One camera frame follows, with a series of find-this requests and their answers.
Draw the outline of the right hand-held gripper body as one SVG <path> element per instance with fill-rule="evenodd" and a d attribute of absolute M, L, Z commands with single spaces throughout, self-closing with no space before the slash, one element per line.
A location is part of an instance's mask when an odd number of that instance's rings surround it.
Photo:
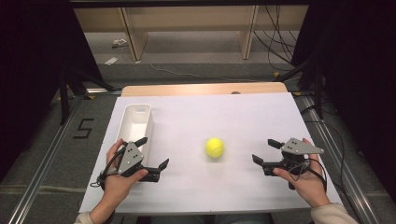
<path fill-rule="evenodd" d="M 308 156 L 310 154 L 321 154 L 324 152 L 323 149 L 319 147 L 312 146 L 302 140 L 291 138 L 284 146 L 280 149 L 282 154 L 282 167 L 280 169 L 286 170 L 291 176 L 298 177 L 306 172 L 312 174 L 317 174 L 310 168 L 310 159 Z M 325 184 L 325 179 L 319 177 L 323 184 Z"/>

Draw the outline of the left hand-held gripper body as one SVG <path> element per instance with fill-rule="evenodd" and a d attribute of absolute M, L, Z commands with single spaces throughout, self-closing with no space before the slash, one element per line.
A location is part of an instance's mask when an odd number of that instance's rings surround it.
<path fill-rule="evenodd" d="M 124 153 L 117 166 L 118 173 L 121 176 L 129 177 L 147 165 L 149 156 L 148 147 L 138 147 L 134 142 L 129 142 L 123 150 Z"/>

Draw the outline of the white rectangular plastic bin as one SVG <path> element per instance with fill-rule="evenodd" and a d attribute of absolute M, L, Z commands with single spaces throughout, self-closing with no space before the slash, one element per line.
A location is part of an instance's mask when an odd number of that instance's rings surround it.
<path fill-rule="evenodd" d="M 147 137 L 148 141 L 138 149 L 143 153 L 143 165 L 147 165 L 149 158 L 150 142 L 153 132 L 153 118 L 150 105 L 127 105 L 120 121 L 120 127 L 116 139 L 125 142 L 136 142 Z"/>

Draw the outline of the yellow tennis ball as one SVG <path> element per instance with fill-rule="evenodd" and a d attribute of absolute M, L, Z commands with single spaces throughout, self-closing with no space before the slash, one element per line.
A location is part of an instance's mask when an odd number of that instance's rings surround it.
<path fill-rule="evenodd" d="M 210 138 L 205 143 L 205 153 L 211 158 L 223 155 L 224 144 L 219 138 Z"/>

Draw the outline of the person's left hand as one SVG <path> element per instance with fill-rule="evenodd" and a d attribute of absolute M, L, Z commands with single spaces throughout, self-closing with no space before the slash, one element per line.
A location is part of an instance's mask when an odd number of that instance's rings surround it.
<path fill-rule="evenodd" d="M 135 174 L 124 177 L 121 175 L 110 175 L 105 181 L 105 191 L 102 201 L 106 204 L 118 206 L 129 194 L 131 187 L 149 172 L 145 169 Z"/>

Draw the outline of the person's right hand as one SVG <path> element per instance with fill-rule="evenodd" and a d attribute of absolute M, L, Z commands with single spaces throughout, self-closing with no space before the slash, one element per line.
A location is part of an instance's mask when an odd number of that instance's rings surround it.
<path fill-rule="evenodd" d="M 322 175 L 321 166 L 317 154 L 310 154 L 310 168 L 317 174 L 306 172 L 298 177 L 291 176 L 286 170 L 275 168 L 274 174 L 289 181 L 297 193 L 312 207 L 330 204 L 323 182 L 319 178 Z"/>

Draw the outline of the white board sheet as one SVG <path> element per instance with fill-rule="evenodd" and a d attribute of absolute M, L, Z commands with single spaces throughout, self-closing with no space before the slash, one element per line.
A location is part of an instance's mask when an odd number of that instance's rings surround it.
<path fill-rule="evenodd" d="M 106 166 L 127 105 L 150 105 L 153 133 L 148 166 L 169 160 L 157 183 L 137 183 L 119 212 L 139 216 L 275 212 L 307 208 L 287 181 L 264 175 L 252 155 L 280 161 L 268 139 L 309 137 L 287 93 L 120 97 L 114 106 L 92 175 Z M 223 155 L 211 158 L 205 143 L 219 138 Z"/>

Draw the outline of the black tripod stand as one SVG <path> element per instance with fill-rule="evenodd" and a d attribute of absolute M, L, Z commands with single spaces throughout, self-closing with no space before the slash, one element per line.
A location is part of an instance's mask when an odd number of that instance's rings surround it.
<path fill-rule="evenodd" d="M 322 96 L 322 70 L 318 57 L 310 56 L 305 62 L 293 68 L 284 76 L 276 78 L 276 82 L 284 82 L 298 73 L 301 73 L 300 80 L 297 84 L 300 91 L 308 91 L 313 88 L 314 91 L 314 109 L 320 119 L 323 119 L 321 109 L 321 96 Z"/>
<path fill-rule="evenodd" d="M 59 75 L 59 93 L 61 97 L 62 106 L 62 119 L 61 124 L 64 125 L 69 116 L 69 98 L 68 91 L 71 90 L 76 96 L 85 95 L 88 91 L 83 85 L 83 81 L 88 80 L 91 83 L 104 88 L 107 91 L 120 91 L 120 88 L 116 88 L 110 84 L 105 83 L 101 78 L 90 75 L 76 67 L 65 66 L 61 74 Z"/>

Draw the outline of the light wooden table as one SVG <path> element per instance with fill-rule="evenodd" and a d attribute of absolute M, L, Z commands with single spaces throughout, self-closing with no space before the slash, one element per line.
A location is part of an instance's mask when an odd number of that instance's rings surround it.
<path fill-rule="evenodd" d="M 253 83 L 210 83 L 210 84 L 175 84 L 175 85 L 144 85 L 127 86 L 122 97 L 135 96 L 179 96 L 179 95 L 208 95 L 208 94 L 242 94 L 242 93 L 270 93 L 287 92 L 281 82 L 253 82 Z"/>

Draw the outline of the black curtain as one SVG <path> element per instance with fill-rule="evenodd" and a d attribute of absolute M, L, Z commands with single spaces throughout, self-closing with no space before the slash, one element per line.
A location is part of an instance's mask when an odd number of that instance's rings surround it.
<path fill-rule="evenodd" d="M 0 0 L 0 181 L 46 114 L 66 69 L 102 75 L 69 0 Z"/>
<path fill-rule="evenodd" d="M 334 14 L 321 59 L 325 90 L 396 201 L 396 0 L 313 0 L 293 65 L 311 55 Z"/>

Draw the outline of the light wooden bench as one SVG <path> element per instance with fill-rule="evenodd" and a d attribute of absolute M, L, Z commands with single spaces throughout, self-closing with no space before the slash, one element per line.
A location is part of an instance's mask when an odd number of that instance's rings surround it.
<path fill-rule="evenodd" d="M 249 57 L 255 31 L 299 31 L 307 6 L 77 8 L 85 33 L 123 32 L 135 61 L 150 32 L 235 31 L 241 55 Z"/>

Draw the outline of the long metal floor rail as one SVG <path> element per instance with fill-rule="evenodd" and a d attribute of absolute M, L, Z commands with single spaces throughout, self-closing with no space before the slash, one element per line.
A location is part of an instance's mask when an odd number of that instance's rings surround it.
<path fill-rule="evenodd" d="M 66 118 L 61 122 L 59 128 L 53 136 L 51 143 L 46 149 L 46 153 L 39 163 L 39 166 L 35 170 L 31 181 L 24 188 L 21 199 L 15 206 L 15 209 L 7 221 L 7 224 L 23 224 L 35 201 L 36 195 L 38 194 L 40 187 L 42 186 L 42 183 L 44 182 L 50 167 L 53 164 L 53 161 L 64 141 L 65 135 L 70 127 L 70 123 L 73 120 L 73 117 L 82 101 L 82 96 L 76 96 L 74 98 L 70 109 L 67 110 Z"/>
<path fill-rule="evenodd" d="M 332 158 L 333 166 L 337 170 L 335 186 L 342 192 L 342 197 L 347 200 L 353 214 L 361 224 L 379 224 L 375 210 L 364 194 L 358 179 L 352 173 L 351 166 L 347 163 L 346 145 L 343 135 L 338 130 L 320 119 L 314 109 L 314 99 L 304 96 L 301 99 L 304 106 L 301 113 L 306 118 L 308 125 L 313 125 L 319 139 L 323 142 Z"/>

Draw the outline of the short metal rail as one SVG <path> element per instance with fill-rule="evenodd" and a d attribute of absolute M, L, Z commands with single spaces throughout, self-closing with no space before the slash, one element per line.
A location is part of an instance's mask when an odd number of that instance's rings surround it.
<path fill-rule="evenodd" d="M 121 95 L 121 91 L 109 91 L 106 89 L 102 89 L 102 88 L 88 88 L 87 89 L 87 93 L 88 94 L 118 94 Z"/>

